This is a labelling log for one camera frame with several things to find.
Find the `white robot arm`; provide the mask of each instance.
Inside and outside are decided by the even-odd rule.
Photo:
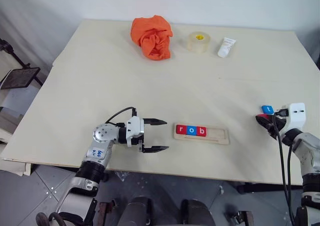
[[[110,122],[119,113],[132,109],[132,117],[124,123]],[[138,145],[139,152],[156,153],[167,146],[144,147],[144,124],[164,125],[165,121],[155,118],[139,118],[136,109],[125,108],[116,113],[93,131],[92,143],[86,152],[79,170],[59,200],[56,211],[47,217],[44,213],[36,216],[38,226],[91,226],[95,216],[97,200],[94,198],[104,177],[114,144]]]
[[[320,139],[301,131],[306,121],[305,104],[291,103],[274,115],[259,114],[255,118],[268,130],[271,137],[278,137],[280,148],[282,143],[289,146],[290,151],[300,160],[303,193],[301,207],[296,211],[293,224],[320,225]]]

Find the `black cable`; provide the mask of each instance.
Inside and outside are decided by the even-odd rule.
[[[49,219],[43,212],[38,212],[36,214],[35,222],[38,226],[50,226]]]
[[[287,174],[288,174],[288,206],[289,206],[289,214],[290,219],[293,221],[294,214],[292,212],[292,202],[291,202],[291,172],[290,172],[290,159],[292,153],[292,145],[289,147],[288,159],[287,159]]]
[[[48,219],[49,221],[52,221],[53,218],[56,220],[59,226],[67,226],[64,219],[57,212],[52,212]]]
[[[280,136],[277,124],[276,124],[276,113],[274,113],[274,115],[272,116],[272,123],[273,123],[274,131],[275,131],[277,139],[278,139],[277,141],[278,141],[278,144],[279,144],[281,173],[282,173],[282,183],[283,183],[284,196],[285,196],[285,200],[286,200],[286,203],[288,205],[288,208],[289,208],[289,216],[290,216],[291,224],[292,224],[292,226],[295,226],[293,213],[291,211],[291,206],[289,204],[289,196],[288,196],[288,189],[287,189],[286,176],[285,176],[286,173],[285,173],[284,153],[282,151],[281,136]]]
[[[112,115],[107,121],[105,121],[105,124],[113,124],[115,125],[113,122],[110,122],[110,120],[112,120],[115,116],[121,114],[122,112],[124,111],[127,111],[127,110],[132,110],[132,116],[137,116],[137,110],[135,107],[126,107],[122,110],[120,110],[119,112],[115,113],[114,115]]]

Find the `gray floor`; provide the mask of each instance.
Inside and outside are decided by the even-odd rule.
[[[48,215],[55,210],[73,176],[69,171],[45,165],[38,166],[31,176],[0,172],[0,225],[35,226],[36,214]],[[301,191],[292,192],[295,212]],[[145,173],[130,173],[123,182],[111,173],[109,181],[100,184],[96,197],[99,202],[114,198],[120,202],[120,207],[107,216],[106,225],[117,225],[127,202],[137,196],[152,199],[157,225],[177,223],[183,199],[205,203],[217,226],[230,225],[224,217],[226,208],[230,207],[252,211],[256,226],[291,225],[282,191],[238,194],[227,181]]]

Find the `white tube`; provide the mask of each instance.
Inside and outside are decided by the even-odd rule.
[[[229,54],[229,51],[231,50],[231,47],[235,44],[235,42],[236,40],[225,37],[218,51],[218,56],[221,58],[225,58]]]

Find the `white table surface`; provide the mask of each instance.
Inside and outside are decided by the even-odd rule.
[[[174,24],[171,59],[152,61],[131,41],[130,28],[84,20],[1,157],[78,167],[94,127],[134,106],[142,118],[168,122],[146,127],[146,145],[170,148],[143,154],[116,145],[109,169],[281,184],[278,143],[255,120],[260,107],[304,102],[304,131],[320,136],[320,73],[292,31]],[[194,31],[211,36],[207,52],[186,49]],[[227,58],[217,56],[223,37],[237,40]],[[176,140],[176,122],[225,127],[230,144]],[[288,147],[283,151],[286,158]],[[291,182],[302,182],[295,156]]]

